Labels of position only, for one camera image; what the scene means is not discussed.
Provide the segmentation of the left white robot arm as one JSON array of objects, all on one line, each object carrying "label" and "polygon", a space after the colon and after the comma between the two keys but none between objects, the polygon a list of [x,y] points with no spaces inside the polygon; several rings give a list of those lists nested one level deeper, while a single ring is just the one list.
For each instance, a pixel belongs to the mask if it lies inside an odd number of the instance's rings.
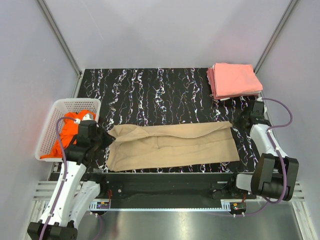
[{"label": "left white robot arm", "polygon": [[113,141],[95,120],[75,120],[78,132],[63,147],[62,167],[53,194],[37,222],[30,222],[32,240],[75,240],[79,224],[90,203],[108,193],[106,177],[93,173],[83,177],[96,153]]}]

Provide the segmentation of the white plastic laundry basket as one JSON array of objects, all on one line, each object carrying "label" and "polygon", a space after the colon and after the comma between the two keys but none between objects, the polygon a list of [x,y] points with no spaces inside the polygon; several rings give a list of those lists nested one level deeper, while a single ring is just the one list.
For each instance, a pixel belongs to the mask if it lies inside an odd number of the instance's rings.
[{"label": "white plastic laundry basket", "polygon": [[43,158],[41,156],[51,153],[53,146],[57,140],[56,124],[59,118],[64,117],[67,113],[79,113],[88,110],[95,114],[95,121],[99,120],[101,101],[95,98],[64,98],[56,100],[46,118],[44,127],[37,147],[35,149],[35,158],[45,162],[61,162],[61,158]]}]

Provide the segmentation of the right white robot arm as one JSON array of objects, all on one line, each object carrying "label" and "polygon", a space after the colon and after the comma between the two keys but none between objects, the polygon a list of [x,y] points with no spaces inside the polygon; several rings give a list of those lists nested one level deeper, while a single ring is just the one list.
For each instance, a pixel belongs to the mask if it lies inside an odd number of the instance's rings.
[{"label": "right white robot arm", "polygon": [[[286,124],[272,125],[265,118],[264,100],[272,101],[283,106],[289,114]],[[250,100],[248,107],[238,116],[235,125],[249,133],[260,155],[252,174],[236,173],[232,182],[227,185],[228,195],[239,198],[245,193],[264,198],[271,204],[292,199],[299,171],[299,162],[289,157],[280,147],[274,136],[274,129],[289,126],[293,115],[282,102],[261,98]]]}]

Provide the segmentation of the beige t shirt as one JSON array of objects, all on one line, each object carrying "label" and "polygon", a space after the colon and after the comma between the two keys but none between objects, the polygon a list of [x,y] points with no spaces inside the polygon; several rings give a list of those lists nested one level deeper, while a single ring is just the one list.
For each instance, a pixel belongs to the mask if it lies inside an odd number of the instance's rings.
[{"label": "beige t shirt", "polygon": [[157,126],[121,124],[109,134],[106,166],[114,172],[237,162],[240,157],[228,121]]}]

